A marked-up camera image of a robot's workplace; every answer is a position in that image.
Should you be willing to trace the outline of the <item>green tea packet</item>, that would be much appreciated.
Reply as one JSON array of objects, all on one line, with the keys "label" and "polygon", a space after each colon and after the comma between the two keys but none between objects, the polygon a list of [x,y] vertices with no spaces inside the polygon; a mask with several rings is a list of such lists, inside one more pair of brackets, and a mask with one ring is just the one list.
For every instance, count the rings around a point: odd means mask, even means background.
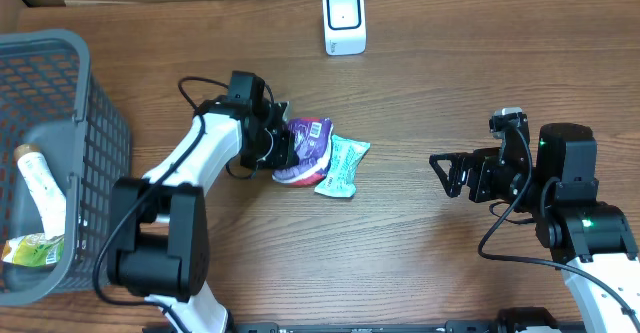
[{"label": "green tea packet", "polygon": [[1,259],[4,263],[40,268],[57,264],[63,251],[63,236],[47,239],[44,233],[35,233],[7,240]]}]

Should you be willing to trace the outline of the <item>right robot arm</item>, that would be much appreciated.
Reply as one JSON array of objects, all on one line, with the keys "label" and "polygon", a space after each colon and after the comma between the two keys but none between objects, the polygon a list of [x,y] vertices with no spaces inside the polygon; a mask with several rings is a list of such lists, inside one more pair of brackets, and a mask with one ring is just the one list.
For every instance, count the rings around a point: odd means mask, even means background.
[{"label": "right robot arm", "polygon": [[[493,118],[489,128],[500,146],[429,158],[449,197],[468,187],[474,203],[505,205],[478,243],[478,255],[561,271],[588,332],[638,331],[639,246],[622,210],[597,198],[592,130],[546,124],[533,151],[526,117]],[[486,251],[489,239],[514,212],[523,214],[521,224],[534,225],[549,258]]]}]

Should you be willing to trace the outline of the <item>teal snack packet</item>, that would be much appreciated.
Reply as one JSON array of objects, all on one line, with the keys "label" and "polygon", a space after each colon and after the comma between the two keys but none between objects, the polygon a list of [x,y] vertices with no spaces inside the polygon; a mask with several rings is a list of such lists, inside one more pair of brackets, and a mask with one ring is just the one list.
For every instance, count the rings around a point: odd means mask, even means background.
[{"label": "teal snack packet", "polygon": [[343,138],[336,134],[332,135],[331,143],[332,152],[328,173],[325,179],[314,188],[314,192],[331,198],[352,198],[357,191],[355,186],[357,168],[371,144]]}]

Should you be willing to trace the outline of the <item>white cosmetic tube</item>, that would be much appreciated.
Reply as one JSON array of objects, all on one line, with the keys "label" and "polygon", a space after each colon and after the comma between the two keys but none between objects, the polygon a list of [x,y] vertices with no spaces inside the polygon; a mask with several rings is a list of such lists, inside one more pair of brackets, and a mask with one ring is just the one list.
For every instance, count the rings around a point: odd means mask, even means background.
[{"label": "white cosmetic tube", "polygon": [[47,240],[65,234],[67,201],[56,183],[40,148],[22,144],[15,148],[14,158],[39,212]]}]

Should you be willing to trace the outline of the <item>purple snack packet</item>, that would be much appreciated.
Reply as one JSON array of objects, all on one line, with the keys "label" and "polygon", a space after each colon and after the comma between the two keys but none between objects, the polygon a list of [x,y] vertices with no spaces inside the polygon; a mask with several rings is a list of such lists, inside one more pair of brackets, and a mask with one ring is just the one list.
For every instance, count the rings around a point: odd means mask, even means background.
[{"label": "purple snack packet", "polygon": [[295,118],[288,123],[294,135],[297,165],[275,170],[272,179],[290,186],[309,186],[323,180],[330,167],[331,135],[334,128],[329,118]]}]

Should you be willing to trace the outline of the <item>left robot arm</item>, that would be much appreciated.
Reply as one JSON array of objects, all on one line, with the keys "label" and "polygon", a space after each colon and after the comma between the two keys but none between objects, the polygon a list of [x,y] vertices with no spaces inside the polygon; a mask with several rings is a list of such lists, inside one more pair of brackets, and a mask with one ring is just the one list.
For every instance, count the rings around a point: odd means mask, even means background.
[{"label": "left robot arm", "polygon": [[207,283],[205,197],[233,159],[252,170],[296,164],[291,105],[218,97],[200,105],[182,141],[141,178],[121,178],[110,198],[109,236],[96,261],[132,304],[154,306],[170,332],[232,332],[232,315]]}]

